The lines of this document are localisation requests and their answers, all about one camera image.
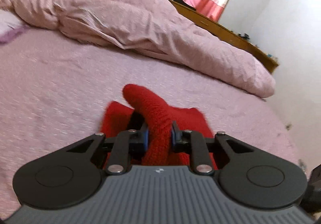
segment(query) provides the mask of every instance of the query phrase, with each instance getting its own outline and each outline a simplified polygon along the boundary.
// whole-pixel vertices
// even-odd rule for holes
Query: gray gripper base
[[[193,174],[187,166],[133,166],[127,174],[108,177],[96,194],[76,206],[46,211],[23,205],[5,223],[310,224],[313,220],[295,206],[278,211],[246,208],[226,197],[211,177]]]

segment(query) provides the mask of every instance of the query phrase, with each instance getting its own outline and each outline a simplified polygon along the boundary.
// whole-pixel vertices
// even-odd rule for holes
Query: pink duvet
[[[197,27],[168,0],[0,0],[0,8],[80,42],[184,64],[263,98],[274,93],[258,60]]]

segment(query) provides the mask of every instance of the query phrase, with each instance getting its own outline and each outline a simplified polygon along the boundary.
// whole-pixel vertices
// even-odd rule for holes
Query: metal pin
[[[108,171],[112,173],[120,173],[124,170],[124,167],[122,165],[113,164],[108,167]]]
[[[198,172],[201,172],[201,173],[209,173],[211,172],[213,169],[211,166],[207,165],[207,164],[201,164],[201,165],[198,165],[196,167],[196,170]]]

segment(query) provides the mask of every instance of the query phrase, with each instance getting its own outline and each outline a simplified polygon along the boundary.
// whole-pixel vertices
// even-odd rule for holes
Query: red sock
[[[213,137],[202,113],[196,108],[169,106],[161,97],[143,86],[128,84],[123,88],[126,101],[140,113],[148,125],[149,148],[142,159],[142,165],[189,165],[189,155],[171,151],[171,127],[176,121],[180,129],[195,130],[204,137]],[[126,130],[133,110],[112,102],[107,107],[102,132],[114,137]]]

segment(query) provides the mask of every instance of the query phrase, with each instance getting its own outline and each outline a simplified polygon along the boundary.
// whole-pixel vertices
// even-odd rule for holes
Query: small object on dresser
[[[238,36],[243,38],[247,42],[250,40],[250,37],[248,36],[248,34],[244,34],[244,35],[238,34]]]
[[[275,57],[275,56],[273,56],[272,54],[268,54],[267,55],[268,57],[270,57],[273,61],[276,61],[276,62],[278,62],[278,60],[279,60],[279,58],[277,58],[277,57]]]

